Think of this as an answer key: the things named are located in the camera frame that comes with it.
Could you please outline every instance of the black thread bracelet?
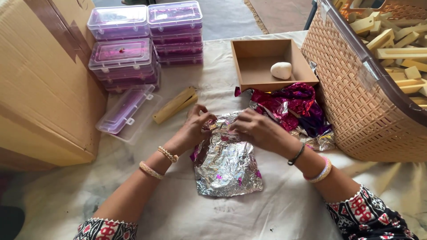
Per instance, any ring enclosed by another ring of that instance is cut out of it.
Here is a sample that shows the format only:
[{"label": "black thread bracelet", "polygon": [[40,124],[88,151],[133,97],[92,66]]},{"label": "black thread bracelet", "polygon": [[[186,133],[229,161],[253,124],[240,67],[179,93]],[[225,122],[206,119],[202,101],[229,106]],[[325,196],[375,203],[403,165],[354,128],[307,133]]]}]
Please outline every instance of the black thread bracelet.
[{"label": "black thread bracelet", "polygon": [[302,143],[302,148],[301,150],[299,150],[299,153],[291,160],[288,160],[289,166],[292,166],[296,162],[296,160],[299,158],[299,156],[301,156],[302,152],[304,151],[304,148],[305,148],[305,143]]}]

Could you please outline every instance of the woman's right hand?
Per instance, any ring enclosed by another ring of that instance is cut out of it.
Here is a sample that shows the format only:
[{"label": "woman's right hand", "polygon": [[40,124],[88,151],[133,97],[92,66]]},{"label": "woman's right hand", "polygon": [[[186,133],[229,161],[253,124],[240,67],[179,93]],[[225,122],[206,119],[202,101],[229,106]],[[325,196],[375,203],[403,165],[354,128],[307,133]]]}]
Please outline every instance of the woman's right hand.
[{"label": "woman's right hand", "polygon": [[240,139],[264,150],[290,159],[301,149],[301,142],[281,126],[254,110],[247,108],[230,125]]}]

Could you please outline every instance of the cream bangle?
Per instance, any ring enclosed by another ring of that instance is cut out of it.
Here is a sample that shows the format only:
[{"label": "cream bangle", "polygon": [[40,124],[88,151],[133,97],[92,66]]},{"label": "cream bangle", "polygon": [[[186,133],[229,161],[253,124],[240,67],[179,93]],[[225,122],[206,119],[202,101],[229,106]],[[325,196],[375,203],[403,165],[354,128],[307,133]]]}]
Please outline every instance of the cream bangle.
[{"label": "cream bangle", "polygon": [[166,149],[164,149],[162,146],[159,146],[158,148],[157,148],[157,150],[159,150],[161,153],[163,153],[167,158],[169,158],[169,160],[172,162],[172,163],[176,163],[176,161],[178,161],[178,156],[177,155],[174,155],[174,156],[172,156],[172,154],[170,154],[168,151],[166,151]]},{"label": "cream bangle", "polygon": [[146,173],[150,174],[151,176],[162,180],[164,178],[163,175],[158,174],[156,171],[151,169],[149,166],[147,166],[143,161],[139,163],[139,167]]},{"label": "cream bangle", "polygon": [[332,169],[332,163],[326,157],[323,157],[323,159],[325,160],[325,168],[323,169],[323,171],[317,177],[315,177],[313,179],[308,179],[308,178],[304,177],[305,180],[307,180],[311,183],[317,183],[317,182],[325,179],[326,176],[328,176],[328,174],[330,173],[330,170]]}]

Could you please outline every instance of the woman's left hand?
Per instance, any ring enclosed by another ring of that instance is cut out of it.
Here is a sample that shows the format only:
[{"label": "woman's left hand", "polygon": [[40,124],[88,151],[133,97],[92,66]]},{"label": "woman's left hand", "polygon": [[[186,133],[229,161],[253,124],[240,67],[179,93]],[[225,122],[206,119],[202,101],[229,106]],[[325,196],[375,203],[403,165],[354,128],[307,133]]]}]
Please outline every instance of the woman's left hand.
[{"label": "woman's left hand", "polygon": [[205,106],[195,104],[188,112],[184,125],[164,145],[164,148],[178,156],[194,148],[195,145],[210,137],[211,132],[209,130],[202,130],[203,124],[209,120],[216,120],[216,116],[208,112]]}]

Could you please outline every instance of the hand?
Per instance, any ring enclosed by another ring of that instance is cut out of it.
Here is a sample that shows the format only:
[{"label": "hand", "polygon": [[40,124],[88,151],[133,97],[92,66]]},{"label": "hand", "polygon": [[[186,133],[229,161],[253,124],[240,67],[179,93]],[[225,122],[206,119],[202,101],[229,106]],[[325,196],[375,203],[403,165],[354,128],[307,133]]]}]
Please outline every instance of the hand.
[{"label": "hand", "polygon": [[209,130],[202,130],[203,124],[209,120],[216,120],[216,116],[208,112],[205,106],[195,104],[188,112],[184,125],[164,145],[164,148],[176,155],[181,155],[194,148],[195,145],[210,137],[211,132]]},{"label": "hand", "polygon": [[281,126],[254,110],[247,108],[240,113],[230,130],[235,130],[240,139],[264,150],[275,152],[290,159],[301,149],[301,142]]}]

